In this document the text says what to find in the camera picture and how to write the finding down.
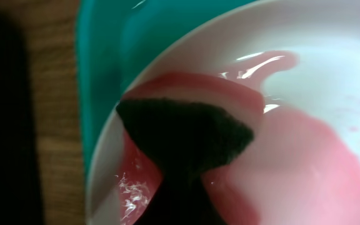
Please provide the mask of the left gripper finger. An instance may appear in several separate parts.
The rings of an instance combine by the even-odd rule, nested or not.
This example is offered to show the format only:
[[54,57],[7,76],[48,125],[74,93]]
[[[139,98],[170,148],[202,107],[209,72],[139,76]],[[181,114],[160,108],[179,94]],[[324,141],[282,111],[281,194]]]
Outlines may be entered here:
[[201,175],[164,170],[163,180],[135,225],[226,225],[211,202]]

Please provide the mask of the green and red sponge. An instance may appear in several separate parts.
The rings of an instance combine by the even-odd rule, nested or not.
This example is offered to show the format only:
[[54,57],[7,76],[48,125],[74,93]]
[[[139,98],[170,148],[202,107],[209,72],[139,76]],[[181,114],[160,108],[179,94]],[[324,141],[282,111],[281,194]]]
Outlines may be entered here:
[[116,106],[135,145],[166,176],[187,179],[236,159],[263,111],[262,94],[247,86],[180,72],[134,87]]

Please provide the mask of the white plate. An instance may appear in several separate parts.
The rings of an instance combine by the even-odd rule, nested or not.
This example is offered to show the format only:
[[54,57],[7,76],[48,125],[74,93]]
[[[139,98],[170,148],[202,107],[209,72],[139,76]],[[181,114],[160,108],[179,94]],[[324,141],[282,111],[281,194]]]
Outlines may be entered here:
[[259,1],[167,48],[129,86],[207,78],[264,97],[252,144],[202,177],[228,224],[360,225],[360,0]]

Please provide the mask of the teal plastic tray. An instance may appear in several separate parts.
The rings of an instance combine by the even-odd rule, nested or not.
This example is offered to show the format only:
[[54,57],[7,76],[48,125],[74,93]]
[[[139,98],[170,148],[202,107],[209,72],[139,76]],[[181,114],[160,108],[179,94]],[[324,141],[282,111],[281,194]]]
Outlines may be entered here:
[[85,171],[120,95],[189,31],[254,0],[82,0],[76,61]]

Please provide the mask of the black plastic tray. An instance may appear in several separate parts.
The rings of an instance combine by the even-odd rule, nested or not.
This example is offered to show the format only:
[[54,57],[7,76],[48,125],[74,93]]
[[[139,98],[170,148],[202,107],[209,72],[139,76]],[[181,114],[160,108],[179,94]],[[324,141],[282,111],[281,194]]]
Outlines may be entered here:
[[0,12],[0,225],[44,224],[28,53]]

